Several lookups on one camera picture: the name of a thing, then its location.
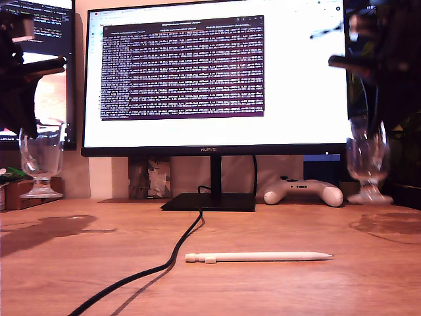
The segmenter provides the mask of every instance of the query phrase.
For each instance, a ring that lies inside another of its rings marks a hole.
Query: white stylus
[[[220,252],[187,253],[186,262],[216,263],[217,261],[315,261],[333,257],[322,252]]]

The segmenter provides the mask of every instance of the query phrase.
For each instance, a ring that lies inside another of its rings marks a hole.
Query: game controller
[[[287,180],[286,176],[282,176],[279,182],[269,187],[264,194],[264,202],[269,205],[277,204],[290,193],[316,194],[332,207],[338,207],[343,202],[342,191],[333,184],[318,180]]]

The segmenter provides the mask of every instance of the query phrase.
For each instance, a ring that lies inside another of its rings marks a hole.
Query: stemmed glass
[[[65,123],[55,119],[37,120],[38,137],[33,139],[22,128],[19,148],[22,170],[34,178],[34,187],[21,198],[61,198],[51,189],[50,179],[60,172]]]
[[[372,136],[368,135],[367,117],[360,115],[349,120],[352,137],[347,139],[347,168],[349,174],[361,183],[358,194],[348,197],[356,204],[390,204],[392,197],[384,196],[379,181],[389,172],[390,146],[383,123]]]

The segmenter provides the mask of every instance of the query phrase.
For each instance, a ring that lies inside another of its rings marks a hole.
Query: computer monitor
[[[82,155],[210,156],[209,200],[181,194],[163,209],[254,209],[253,196],[221,192],[223,155],[345,149],[346,73],[328,66],[345,54],[342,0],[169,3],[87,19]]]
[[[65,149],[76,149],[75,132],[75,2],[74,0],[15,1],[1,11],[32,14],[35,38],[18,43],[24,63],[63,56],[65,71],[44,76],[35,93],[36,117],[51,117],[66,123]],[[18,136],[0,126],[0,150],[18,149]]]

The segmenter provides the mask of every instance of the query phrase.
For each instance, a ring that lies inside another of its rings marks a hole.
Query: huawei logo
[[[208,148],[202,148],[200,149],[200,151],[205,152],[205,151],[218,151],[215,147],[208,147]]]

